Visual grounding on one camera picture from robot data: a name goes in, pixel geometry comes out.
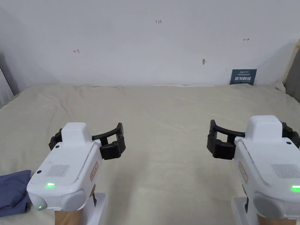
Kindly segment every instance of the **mattress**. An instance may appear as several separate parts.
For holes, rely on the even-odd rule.
[[[234,224],[230,200],[244,193],[233,161],[207,150],[209,123],[245,131],[254,115],[300,132],[300,104],[274,86],[30,87],[0,109],[0,175],[34,173],[68,122],[86,123],[92,135],[122,122],[126,150],[103,162],[96,181],[109,196],[105,225]],[[53,225],[54,212],[32,209],[0,224]]]

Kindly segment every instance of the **orange label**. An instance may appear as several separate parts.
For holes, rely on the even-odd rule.
[[[91,175],[90,175],[91,181],[93,181],[94,176],[95,176],[95,174],[96,174],[96,172],[97,172],[97,169],[98,169],[98,162],[96,162],[96,164],[94,165],[94,168],[93,168],[93,170],[92,170],[92,172],[91,172]]]
[[[246,171],[245,171],[245,169],[244,169],[244,167],[243,167],[241,161],[238,163],[238,168],[240,169],[241,174],[242,174],[242,176],[243,176],[245,182],[248,183],[248,175],[247,175],[247,173],[246,173]]]

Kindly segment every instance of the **folded blue fabric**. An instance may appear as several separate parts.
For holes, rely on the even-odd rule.
[[[31,170],[0,176],[0,217],[24,213],[30,202],[27,184]]]

